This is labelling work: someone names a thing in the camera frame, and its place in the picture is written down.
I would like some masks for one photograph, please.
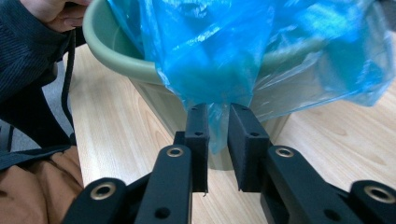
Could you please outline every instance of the person's hand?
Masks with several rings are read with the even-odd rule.
[[[75,5],[64,7],[66,2]],[[81,26],[90,2],[91,0],[21,0],[33,16],[57,32],[65,32]]]

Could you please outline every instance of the black cable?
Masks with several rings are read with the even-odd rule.
[[[70,83],[72,80],[72,74],[73,74],[73,65],[74,65],[74,60],[75,60],[75,53],[76,53],[76,31],[72,30],[70,33],[70,42],[68,46],[68,56],[67,56],[67,66],[66,66],[66,71],[64,73],[64,87],[62,88],[62,110],[64,111],[64,114],[66,115],[67,119],[70,122],[70,125],[72,126],[74,130],[74,124],[73,124],[73,117],[72,114],[69,111],[69,108],[67,107],[67,99],[69,96],[69,90],[70,90]]]

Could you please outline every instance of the brown fabric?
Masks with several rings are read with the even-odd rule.
[[[82,191],[75,147],[0,173],[0,223],[61,223]]]

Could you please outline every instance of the finger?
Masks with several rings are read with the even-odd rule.
[[[56,32],[59,32],[59,33],[70,31],[70,30],[73,30],[73,29],[76,28],[75,26],[65,24],[64,20],[61,20],[61,19],[56,19],[56,20],[53,20],[51,22],[47,22],[46,25],[50,29],[52,29],[52,30],[54,30]]]
[[[66,2],[76,3],[77,5],[88,6],[92,0],[69,0]]]
[[[84,6],[67,7],[59,13],[58,17],[61,19],[81,18],[84,16],[86,10],[87,7]]]
[[[65,26],[79,27],[82,26],[82,18],[64,19]]]

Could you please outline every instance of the black strap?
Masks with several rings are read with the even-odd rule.
[[[69,145],[63,145],[57,147],[38,148],[17,152],[0,151],[0,171],[24,162],[45,159],[56,152],[63,152],[69,148]]]
[[[62,110],[64,111],[64,114],[66,115],[67,119],[69,120],[70,125],[74,129],[73,117],[69,111],[69,108],[67,107],[67,99],[69,95],[70,83],[72,80],[72,73],[73,73],[73,65],[76,54],[76,31],[72,30],[70,35],[71,35],[70,42],[68,46],[69,54],[67,57],[66,71],[64,73],[64,86],[62,88],[61,102],[62,102]]]

